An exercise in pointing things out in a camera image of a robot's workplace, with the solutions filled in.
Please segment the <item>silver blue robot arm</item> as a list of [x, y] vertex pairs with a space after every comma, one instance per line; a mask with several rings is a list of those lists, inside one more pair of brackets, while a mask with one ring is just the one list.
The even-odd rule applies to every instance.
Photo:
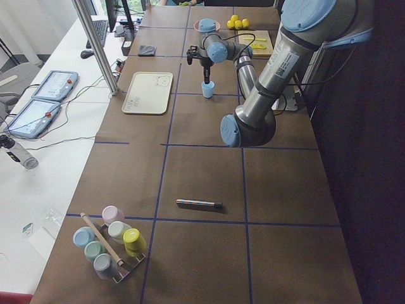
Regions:
[[222, 38], [219, 22], [203, 18], [195, 22], [194, 29], [199, 33], [199, 45], [193, 50], [190, 48], [190, 51], [191, 56], [198, 59], [203, 67], [203, 84], [210, 83], [210, 69], [215, 63], [232, 61], [236, 66], [237, 75], [244, 67], [252, 69], [251, 47], [233, 42], [230, 38]]
[[223, 142], [230, 147], [268, 143], [276, 129], [271, 107], [302, 59], [319, 48], [344, 48], [368, 41], [374, 6], [374, 1], [285, 1], [273, 54], [245, 102], [233, 115], [223, 117]]

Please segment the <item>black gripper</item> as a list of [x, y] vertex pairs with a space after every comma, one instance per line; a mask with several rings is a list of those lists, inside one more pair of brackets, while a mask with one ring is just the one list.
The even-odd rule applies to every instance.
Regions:
[[201, 66], [204, 68], [204, 83], [209, 84], [211, 60], [209, 58], [203, 58], [201, 60]]

